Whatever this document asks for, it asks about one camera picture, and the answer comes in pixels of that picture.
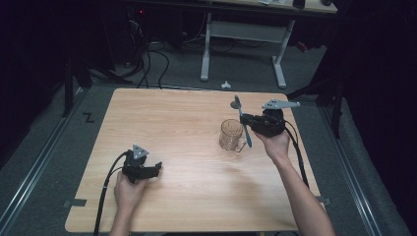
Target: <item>forearm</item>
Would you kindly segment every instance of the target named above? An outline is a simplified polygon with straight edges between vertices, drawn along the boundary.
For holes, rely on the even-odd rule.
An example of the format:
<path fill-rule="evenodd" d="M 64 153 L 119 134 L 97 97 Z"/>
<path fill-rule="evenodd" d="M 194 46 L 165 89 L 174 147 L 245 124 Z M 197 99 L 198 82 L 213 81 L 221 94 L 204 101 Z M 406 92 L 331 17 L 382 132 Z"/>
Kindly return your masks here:
<path fill-rule="evenodd" d="M 110 236 L 128 236 L 131 229 L 132 211 L 129 209 L 118 209 L 114 216 Z"/>
<path fill-rule="evenodd" d="M 304 184 L 288 158 L 276 160 L 295 221 L 303 235 L 334 235 L 328 214 Z"/>

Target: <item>desk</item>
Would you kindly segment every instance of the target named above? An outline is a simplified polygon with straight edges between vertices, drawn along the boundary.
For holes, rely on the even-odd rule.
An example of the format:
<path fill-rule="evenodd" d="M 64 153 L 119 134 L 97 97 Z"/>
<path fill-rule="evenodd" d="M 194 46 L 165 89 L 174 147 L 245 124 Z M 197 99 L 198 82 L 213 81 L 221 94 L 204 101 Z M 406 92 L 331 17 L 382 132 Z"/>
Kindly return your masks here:
<path fill-rule="evenodd" d="M 279 174 L 262 142 L 252 131 L 253 147 L 240 153 L 221 149 L 220 125 L 238 119 L 230 107 L 238 94 L 245 113 L 261 114 L 271 98 L 284 94 L 228 91 L 117 89 L 110 101 L 76 199 L 66 222 L 70 232 L 92 232 L 101 187 L 113 161 L 133 144 L 149 151 L 146 166 L 162 161 L 157 178 L 149 180 L 134 214 L 135 232 L 213 232 L 296 230 Z M 295 129 L 291 109 L 284 117 Z M 302 139 L 310 188 L 320 192 Z M 289 156 L 298 170 L 295 149 Z M 109 231 L 116 204 L 111 177 L 100 231 Z"/>
<path fill-rule="evenodd" d="M 248 5 L 258 8 L 277 8 L 288 9 L 291 11 L 299 11 L 292 6 L 293 1 L 286 0 L 280 4 L 273 1 L 268 5 L 260 3 L 258 0 L 212 0 L 215 3 L 227 3 L 236 5 Z M 318 13 L 332 13 L 335 14 L 337 9 L 333 4 L 325 6 L 320 0 L 306 0 L 305 8 L 301 12 L 318 12 Z M 295 21 L 290 20 L 286 28 L 259 26 L 251 24 L 230 23 L 225 21 L 212 21 L 211 14 L 208 14 L 206 26 L 206 44 L 203 55 L 201 80 L 207 81 L 209 79 L 209 42 L 213 36 L 228 37 L 245 40 L 256 40 L 279 43 L 280 47 L 276 51 L 276 55 L 272 56 L 272 65 L 275 70 L 276 80 L 281 89 L 286 88 L 286 82 L 282 73 L 281 59 L 284 55 L 285 48 L 291 36 Z"/>

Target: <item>person's left hand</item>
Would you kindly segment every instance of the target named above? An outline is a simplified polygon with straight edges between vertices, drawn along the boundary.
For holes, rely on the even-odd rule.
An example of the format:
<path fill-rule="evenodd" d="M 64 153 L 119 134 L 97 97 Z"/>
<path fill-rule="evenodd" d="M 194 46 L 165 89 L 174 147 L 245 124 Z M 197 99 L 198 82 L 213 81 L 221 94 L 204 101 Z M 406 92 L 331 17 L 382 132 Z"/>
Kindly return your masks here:
<path fill-rule="evenodd" d="M 148 179 L 132 184 L 129 178 L 119 171 L 117 173 L 117 183 L 114 187 L 114 196 L 119 210 L 133 210 L 142 198 L 144 188 Z"/>

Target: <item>human arm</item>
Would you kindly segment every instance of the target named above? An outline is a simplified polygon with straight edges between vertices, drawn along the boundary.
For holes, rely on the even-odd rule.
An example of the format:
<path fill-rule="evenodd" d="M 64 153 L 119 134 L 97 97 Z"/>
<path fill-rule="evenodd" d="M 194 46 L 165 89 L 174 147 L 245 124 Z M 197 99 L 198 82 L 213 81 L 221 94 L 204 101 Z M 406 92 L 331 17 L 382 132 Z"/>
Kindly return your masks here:
<path fill-rule="evenodd" d="M 132 184 L 129 178 L 121 171 L 117 173 L 117 182 L 114 187 L 117 211 L 114 216 L 110 236 L 127 236 L 130 233 L 132 214 L 142 198 L 144 188 L 148 182 L 141 180 Z"/>
<path fill-rule="evenodd" d="M 335 235 L 328 214 L 307 188 L 288 157 L 289 135 L 267 138 L 255 133 L 264 143 L 287 192 L 295 222 L 302 235 Z"/>

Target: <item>glass mug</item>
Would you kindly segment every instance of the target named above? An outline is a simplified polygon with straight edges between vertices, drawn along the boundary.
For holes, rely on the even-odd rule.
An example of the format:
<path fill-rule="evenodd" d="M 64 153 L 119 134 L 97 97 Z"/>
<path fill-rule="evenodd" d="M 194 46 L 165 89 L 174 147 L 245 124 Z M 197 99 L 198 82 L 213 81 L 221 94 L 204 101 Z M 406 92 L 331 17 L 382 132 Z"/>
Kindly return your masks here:
<path fill-rule="evenodd" d="M 238 120 L 225 120 L 221 123 L 220 146 L 225 150 L 240 152 L 246 144 L 242 137 L 243 126 Z"/>

